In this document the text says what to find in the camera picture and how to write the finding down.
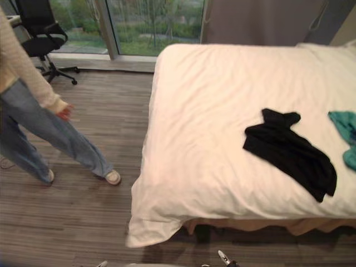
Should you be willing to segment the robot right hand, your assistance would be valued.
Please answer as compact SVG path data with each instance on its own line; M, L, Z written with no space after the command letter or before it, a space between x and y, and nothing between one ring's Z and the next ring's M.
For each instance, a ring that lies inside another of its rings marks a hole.
M223 263L226 265L226 267L239 267L236 261L230 260L228 256L221 250L217 251L218 256L220 259L223 261Z

